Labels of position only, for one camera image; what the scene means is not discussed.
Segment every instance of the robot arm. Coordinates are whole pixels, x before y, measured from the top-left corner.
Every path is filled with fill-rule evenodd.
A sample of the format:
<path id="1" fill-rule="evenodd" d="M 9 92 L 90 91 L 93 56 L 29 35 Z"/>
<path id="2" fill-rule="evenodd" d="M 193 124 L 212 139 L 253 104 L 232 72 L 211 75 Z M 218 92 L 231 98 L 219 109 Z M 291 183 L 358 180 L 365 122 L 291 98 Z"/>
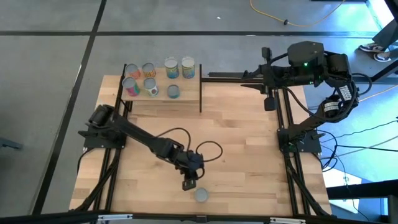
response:
<path id="1" fill-rule="evenodd" d="M 130 123 L 126 118 L 115 113 L 114 108 L 109 105 L 97 107 L 89 121 L 89 128 L 110 128 L 117 133 L 123 133 L 134 140 L 147 146 L 149 150 L 159 159 L 173 164 L 184 175 L 182 182 L 183 190 L 196 187 L 198 180 L 198 169 L 204 169 L 203 156 L 192 150 L 184 151 L 184 146 L 169 138 L 153 136 L 138 126 Z"/>
<path id="2" fill-rule="evenodd" d="M 262 56 L 266 64 L 249 73 L 244 72 L 242 79 L 262 75 L 262 84 L 245 84 L 266 94 L 264 109 L 275 110 L 272 91 L 297 85 L 314 85 L 317 87 L 325 82 L 335 91 L 318 107 L 316 113 L 308 111 L 311 116 L 300 124 L 290 125 L 287 129 L 287 142 L 298 141 L 308 131 L 314 130 L 325 122 L 337 123 L 345 119 L 351 110 L 358 105 L 357 89 L 351 79 L 348 59 L 345 54 L 325 52 L 323 44 L 315 42 L 300 42 L 291 45 L 286 54 L 272 58 L 271 50 L 262 48 Z M 289 67 L 272 66 L 276 60 L 288 57 Z"/>

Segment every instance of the shoe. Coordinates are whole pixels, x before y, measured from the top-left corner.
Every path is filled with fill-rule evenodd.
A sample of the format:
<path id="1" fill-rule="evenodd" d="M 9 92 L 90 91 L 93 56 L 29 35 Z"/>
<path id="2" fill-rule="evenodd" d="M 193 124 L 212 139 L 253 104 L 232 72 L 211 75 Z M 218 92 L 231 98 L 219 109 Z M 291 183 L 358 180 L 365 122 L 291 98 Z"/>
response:
<path id="1" fill-rule="evenodd" d="M 390 52 L 374 54 L 373 58 L 378 62 L 388 62 L 391 61 Z"/>
<path id="2" fill-rule="evenodd" d="M 381 53 L 386 50 L 385 48 L 379 46 L 377 43 L 361 44 L 358 48 L 365 52 L 375 52 L 375 53 Z"/>

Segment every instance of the gray floor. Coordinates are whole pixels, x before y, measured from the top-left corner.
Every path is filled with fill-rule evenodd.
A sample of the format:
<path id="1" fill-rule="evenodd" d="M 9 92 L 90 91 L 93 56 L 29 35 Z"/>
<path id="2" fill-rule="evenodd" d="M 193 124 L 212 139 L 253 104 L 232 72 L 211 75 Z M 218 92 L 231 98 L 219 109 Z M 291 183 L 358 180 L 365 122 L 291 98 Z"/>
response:
<path id="1" fill-rule="evenodd" d="M 258 10 L 295 24 L 311 24 L 338 4 L 253 0 Z M 343 4 L 322 24 L 294 27 L 254 12 L 248 0 L 113 0 L 106 6 L 99 30 L 377 31 L 377 27 L 362 2 Z"/>
<path id="2" fill-rule="evenodd" d="M 30 210 L 49 158 L 86 37 L 0 37 L 0 215 Z"/>
<path id="3" fill-rule="evenodd" d="M 321 18 L 337 5 L 335 2 L 258 1 L 255 6 L 292 22 L 306 24 Z M 0 30 L 91 30 L 99 1 L 1 1 Z M 298 28 L 282 24 L 251 10 L 249 1 L 127 1 L 108 0 L 100 30 L 264 30 L 264 31 L 377 31 L 363 3 L 346 3 L 331 17 L 314 27 Z M 55 133 L 65 109 L 83 56 L 87 37 L 0 37 L 0 136 L 23 143 L 21 151 L 0 150 L 0 217 L 29 213 L 43 175 Z M 77 131 L 95 106 L 103 75 L 120 75 L 123 64 L 161 65 L 173 55 L 194 57 L 203 64 L 203 73 L 254 70 L 261 58 L 261 47 L 269 46 L 274 55 L 282 54 L 290 44 L 303 40 L 323 42 L 325 50 L 346 53 L 353 72 L 373 75 L 387 64 L 358 52 L 359 44 L 369 39 L 332 37 L 97 37 L 88 62 L 80 93 L 68 127 L 65 143 L 55 169 L 44 212 L 68 209 L 76 177 L 76 162 L 83 138 Z M 375 86 L 372 93 L 387 86 Z M 309 106 L 317 105 L 327 86 L 305 87 Z M 398 89 L 364 101 L 346 121 L 322 127 L 335 134 L 395 118 Z M 367 146 L 385 140 L 392 131 L 376 131 L 364 136 L 341 139 L 340 144 Z M 393 179 L 385 161 L 396 155 L 364 151 L 342 157 L 347 172 L 371 181 Z"/>

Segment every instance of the wooden table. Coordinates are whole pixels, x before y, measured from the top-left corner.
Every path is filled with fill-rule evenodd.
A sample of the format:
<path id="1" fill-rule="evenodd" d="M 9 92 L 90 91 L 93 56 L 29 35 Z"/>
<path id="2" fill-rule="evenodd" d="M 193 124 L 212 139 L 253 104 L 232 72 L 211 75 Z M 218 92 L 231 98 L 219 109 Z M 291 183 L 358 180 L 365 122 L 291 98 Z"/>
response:
<path id="1" fill-rule="evenodd" d="M 97 105 L 114 105 L 120 76 L 104 76 Z M 167 129 L 183 127 L 192 136 L 191 149 L 206 140 L 224 148 L 223 156 L 205 164 L 206 174 L 197 182 L 210 197 L 196 203 L 194 190 L 181 189 L 183 176 L 173 166 L 161 161 L 141 143 L 128 138 L 122 151 L 114 190 L 112 212 L 207 214 L 207 215 L 278 215 L 290 216 L 291 205 L 285 165 L 279 152 L 276 111 L 264 111 L 264 95 L 237 83 L 203 83 L 203 111 L 187 102 L 135 101 L 129 120 L 156 135 Z M 303 88 L 291 88 L 305 103 Z M 307 114 L 291 100 L 295 123 Z M 182 144 L 183 132 L 165 135 Z M 205 159 L 215 157 L 219 149 L 205 144 L 200 152 Z M 79 206 L 96 185 L 104 149 L 87 154 L 80 166 L 70 208 Z M 331 212 L 317 159 L 301 153 L 305 183 L 314 198 Z M 296 186 L 298 208 L 302 210 Z M 100 208 L 104 207 L 107 189 Z"/>

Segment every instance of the power cord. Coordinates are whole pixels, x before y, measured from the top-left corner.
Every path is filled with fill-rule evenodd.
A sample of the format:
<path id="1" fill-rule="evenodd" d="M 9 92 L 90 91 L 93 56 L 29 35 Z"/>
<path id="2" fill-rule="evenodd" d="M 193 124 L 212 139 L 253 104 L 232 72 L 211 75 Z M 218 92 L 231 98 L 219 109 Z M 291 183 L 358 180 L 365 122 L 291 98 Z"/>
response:
<path id="1" fill-rule="evenodd" d="M 350 148 L 375 149 L 375 150 L 387 151 L 387 152 L 398 152 L 398 150 L 393 150 L 393 149 L 382 149 L 382 148 L 376 148 L 376 147 L 366 147 L 366 146 L 342 146 L 342 145 L 338 145 L 338 146 L 339 146 L 339 147 L 350 147 Z"/>
<path id="2" fill-rule="evenodd" d="M 323 146 L 323 145 L 321 145 L 321 146 L 324 147 L 324 148 L 326 148 L 326 149 L 329 149 L 331 152 L 333 152 L 333 150 L 330 149 L 329 147 L 326 147 L 326 146 Z M 348 187 L 348 183 L 347 183 L 347 179 L 348 179 L 348 178 L 347 178 L 346 167 L 344 166 L 343 161 L 341 161 L 341 159 L 339 158 L 339 156 L 337 156 L 337 155 L 335 155 L 335 156 L 337 157 L 337 159 L 340 161 L 341 165 L 343 166 L 344 182 L 345 182 L 345 185 L 346 185 L 346 187 L 347 187 L 347 190 L 348 190 L 349 193 L 352 195 L 352 193 L 351 193 L 351 191 L 350 191 L 350 189 L 349 189 L 349 187 Z M 370 222 L 369 218 L 368 218 L 365 214 L 363 214 L 362 212 L 360 212 L 360 211 L 355 207 L 354 199 L 352 199 L 352 201 L 353 201 L 353 207 L 354 207 L 354 209 L 355 209 L 358 213 L 360 213 L 363 217 L 365 217 L 365 218 L 367 219 L 368 222 Z"/>
<path id="3" fill-rule="evenodd" d="M 375 93 L 375 94 L 373 94 L 373 95 L 371 95 L 371 96 L 365 97 L 365 98 L 363 98 L 362 100 L 360 100 L 359 102 L 362 102 L 362 101 L 364 101 L 364 100 L 370 99 L 370 98 L 372 98 L 372 97 L 375 97 L 375 96 L 377 96 L 377 95 L 380 95 L 380 94 L 382 94 L 382 93 L 385 93 L 385 92 L 387 92 L 387 91 L 390 91 L 390 90 L 392 90 L 393 88 L 395 88 L 395 87 L 397 87 L 397 86 L 398 86 L 398 85 L 394 85 L 394 86 L 392 86 L 392 87 L 390 87 L 390 88 L 388 88 L 388 89 L 386 89 L 386 90 L 383 90 L 383 91 L 380 91 L 380 92 L 378 92 L 378 93 Z"/>
<path id="4" fill-rule="evenodd" d="M 171 132 L 171 131 L 175 131 L 175 130 L 182 130 L 182 131 L 184 131 L 184 132 L 187 134 L 187 136 L 188 136 L 187 151 L 188 151 L 189 148 L 190 148 L 190 146 L 191 146 L 191 135 L 190 135 L 189 131 L 187 131 L 185 128 L 172 128 L 172 129 L 169 129 L 169 130 L 167 130 L 167 131 L 165 131 L 165 132 L 163 132 L 163 133 L 161 133 L 161 134 L 158 134 L 155 138 L 160 137 L 160 136 L 163 136 L 163 135 L 165 135 L 165 134 L 167 134 L 167 133 L 169 133 L 169 132 Z M 204 145 L 204 144 L 208 144 L 208 143 L 213 143 L 213 144 L 217 145 L 217 146 L 220 148 L 220 154 L 219 154 L 218 156 L 212 158 L 212 159 L 204 160 L 203 162 L 215 161 L 215 160 L 219 159 L 219 158 L 223 155 L 223 153 L 224 153 L 223 147 L 221 147 L 221 145 L 218 144 L 218 143 L 215 142 L 215 141 L 204 141 L 204 142 L 200 143 L 200 144 L 197 146 L 197 148 L 195 149 L 195 153 L 198 154 L 198 150 L 199 150 L 200 146 L 202 146 L 202 145 Z M 201 179 L 201 178 L 205 175 L 205 172 L 206 172 L 204 168 L 201 168 L 201 171 L 202 171 L 202 173 L 201 173 L 201 176 L 198 177 L 198 180 Z"/>
<path id="5" fill-rule="evenodd" d="M 77 174 L 79 174 L 79 169 L 80 169 L 80 163 L 81 163 L 81 159 L 89 152 L 91 152 L 93 149 L 87 149 L 85 152 L 83 152 L 83 154 L 79 157 L 79 160 L 77 162 Z"/>
<path id="6" fill-rule="evenodd" d="M 351 154 L 351 153 L 354 153 L 354 152 L 359 152 L 359 151 L 362 151 L 362 150 L 364 150 L 364 149 L 370 149 L 370 148 L 375 149 L 375 150 L 383 150 L 383 151 L 395 151 L 395 150 L 392 150 L 392 149 L 380 149 L 380 148 L 375 148 L 375 146 L 379 146 L 379 145 L 381 145 L 381 144 L 387 143 L 387 142 L 392 141 L 392 140 L 394 140 L 394 139 L 396 139 L 396 138 L 398 138 L 398 136 L 395 136 L 395 137 L 393 137 L 393 138 L 387 139 L 387 140 L 385 140 L 385 141 L 383 141 L 383 142 L 380 142 L 380 143 L 377 143 L 377 144 L 375 144 L 375 145 L 373 145 L 373 146 L 362 147 L 361 149 L 358 149 L 358 150 L 355 150 L 355 151 L 352 151 L 352 152 L 347 152 L 347 153 L 341 154 L 340 156 L 345 156 L 345 155 L 348 155 L 348 154 Z"/>
<path id="7" fill-rule="evenodd" d="M 395 123 L 395 122 L 398 123 L 398 117 L 397 117 L 397 120 L 393 120 L 393 121 L 390 121 L 390 122 L 385 123 L 385 124 L 380 124 L 380 125 L 377 125 L 377 126 L 375 126 L 375 127 L 373 127 L 373 128 L 364 129 L 364 130 L 362 130 L 362 131 L 354 131 L 353 133 L 350 133 L 350 134 L 342 134 L 341 136 L 337 136 L 336 138 L 341 138 L 341 137 L 344 137 L 344 136 L 351 136 L 351 135 L 353 135 L 353 134 L 359 134 L 359 133 L 362 133 L 362 132 L 365 132 L 365 131 L 370 131 L 370 130 L 373 130 L 373 129 L 376 129 L 376 128 L 380 128 L 380 127 L 382 127 L 382 126 L 385 126 L 385 125 L 388 125 L 388 124 L 391 124 L 391 123 Z M 326 141 L 322 141 L 321 143 L 330 141 L 330 140 L 332 140 L 332 139 L 333 139 L 333 138 L 330 138 L 330 139 L 328 139 L 328 140 L 326 140 Z"/>
<path id="8" fill-rule="evenodd" d="M 326 19 L 327 17 L 329 17 L 332 13 L 334 13 L 345 1 L 346 1 L 346 0 L 342 0 L 342 2 L 341 2 L 337 7 L 335 7 L 334 10 L 332 10 L 331 12 L 329 12 L 329 13 L 328 13 L 325 17 L 323 17 L 322 19 L 320 19 L 320 20 L 318 20 L 318 21 L 316 21 L 316 22 L 314 22 L 314 23 L 312 23 L 312 24 L 308 24 L 308 25 L 298 25 L 298 24 L 294 24 L 294 23 L 292 23 L 292 22 L 289 22 L 287 19 L 286 19 L 286 20 L 279 19 L 279 18 L 276 17 L 276 16 L 272 16 L 272 15 L 267 14 L 267 13 L 265 13 L 265 12 L 261 12 L 260 10 L 256 9 L 256 8 L 253 6 L 252 0 L 250 0 L 250 6 L 251 6 L 251 8 L 252 8 L 254 11 L 256 11 L 256 12 L 258 12 L 258 13 L 264 15 L 264 16 L 268 16 L 268 17 L 270 17 L 270 18 L 273 18 L 273 19 L 275 19 L 275 20 L 277 20 L 277 21 L 283 22 L 284 25 L 289 24 L 289 25 L 296 26 L 296 27 L 310 27 L 310 26 L 314 26 L 315 24 L 318 24 L 318 23 L 320 23 L 321 21 L 325 20 L 325 19 Z"/>
<path id="9" fill-rule="evenodd" d="M 369 77 L 368 75 L 365 75 L 363 73 L 359 73 L 359 72 L 352 73 L 352 75 L 360 75 L 360 76 L 365 77 L 366 79 L 368 79 L 368 82 L 369 82 L 368 88 L 365 91 L 363 91 L 362 93 L 358 93 L 358 96 L 362 96 L 364 94 L 367 94 L 371 90 L 372 84 L 373 84 L 371 77 Z"/>
<path id="10" fill-rule="evenodd" d="M 330 132 L 328 132 L 328 131 L 322 131 L 322 130 L 319 130 L 319 129 L 318 129 L 317 131 L 330 134 L 330 135 L 333 137 L 333 139 L 335 140 L 335 143 L 336 143 L 336 144 L 335 144 L 335 149 L 334 149 L 333 152 L 331 153 L 331 156 L 330 156 L 329 160 L 322 166 L 322 170 L 323 170 L 323 169 L 325 169 L 325 168 L 330 164 L 331 160 L 332 160 L 332 159 L 334 158 L 334 156 L 336 155 L 338 143 L 337 143 L 336 137 L 335 137 L 332 133 L 330 133 Z"/>

